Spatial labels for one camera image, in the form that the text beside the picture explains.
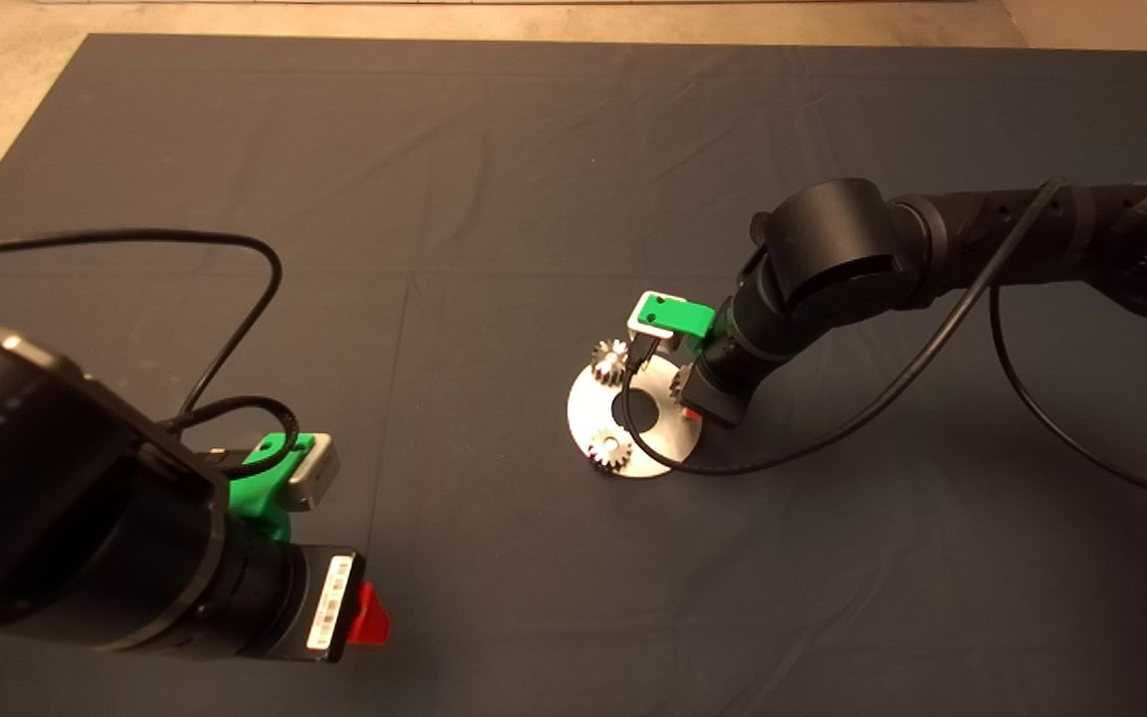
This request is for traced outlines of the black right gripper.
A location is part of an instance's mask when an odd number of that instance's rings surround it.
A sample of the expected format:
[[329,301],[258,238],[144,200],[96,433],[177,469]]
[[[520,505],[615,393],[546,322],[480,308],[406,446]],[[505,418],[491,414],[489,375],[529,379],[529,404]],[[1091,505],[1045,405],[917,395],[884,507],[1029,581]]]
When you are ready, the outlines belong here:
[[704,416],[723,427],[738,427],[746,422],[751,402],[750,387],[719,384],[707,373],[704,363],[678,368],[678,404],[686,419]]

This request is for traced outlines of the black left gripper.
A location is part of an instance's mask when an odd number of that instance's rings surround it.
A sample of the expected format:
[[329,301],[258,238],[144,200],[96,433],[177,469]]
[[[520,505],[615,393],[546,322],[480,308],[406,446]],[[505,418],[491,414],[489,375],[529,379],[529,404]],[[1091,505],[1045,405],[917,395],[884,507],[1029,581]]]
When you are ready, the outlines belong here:
[[391,618],[359,550],[290,545],[291,589],[275,626],[278,661],[336,663],[350,647],[382,647]]

